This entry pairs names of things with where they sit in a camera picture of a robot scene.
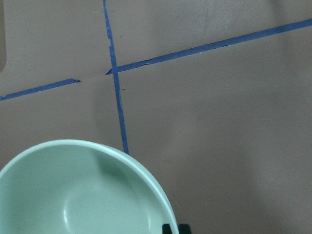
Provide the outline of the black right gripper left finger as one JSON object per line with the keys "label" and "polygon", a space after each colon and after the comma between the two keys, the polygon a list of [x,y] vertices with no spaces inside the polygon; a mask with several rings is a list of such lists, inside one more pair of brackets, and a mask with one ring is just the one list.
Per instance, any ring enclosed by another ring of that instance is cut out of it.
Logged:
{"label": "black right gripper left finger", "polygon": [[172,234],[170,224],[163,224],[162,225],[162,234]]}

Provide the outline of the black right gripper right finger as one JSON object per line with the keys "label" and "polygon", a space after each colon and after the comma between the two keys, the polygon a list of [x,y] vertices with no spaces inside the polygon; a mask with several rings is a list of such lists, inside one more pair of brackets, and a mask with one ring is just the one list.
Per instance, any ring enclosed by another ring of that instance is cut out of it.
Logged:
{"label": "black right gripper right finger", "polygon": [[191,227],[189,224],[179,224],[180,234],[191,234]]}

